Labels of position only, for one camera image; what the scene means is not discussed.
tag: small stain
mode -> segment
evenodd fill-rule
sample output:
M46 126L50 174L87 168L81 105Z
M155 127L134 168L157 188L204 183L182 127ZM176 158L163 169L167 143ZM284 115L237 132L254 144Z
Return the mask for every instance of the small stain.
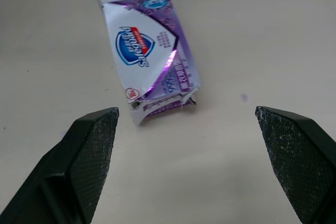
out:
M246 94L241 94L240 98L242 99L243 102L247 102L248 101L248 96Z

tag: white table surface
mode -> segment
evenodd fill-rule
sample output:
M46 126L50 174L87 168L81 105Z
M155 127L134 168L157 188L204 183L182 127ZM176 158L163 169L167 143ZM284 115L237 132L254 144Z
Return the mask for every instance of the white table surface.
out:
M336 138L336 0L173 2L198 106L137 127L97 0L0 0L0 211L76 118L118 106L92 223L300 223L254 110L300 113Z

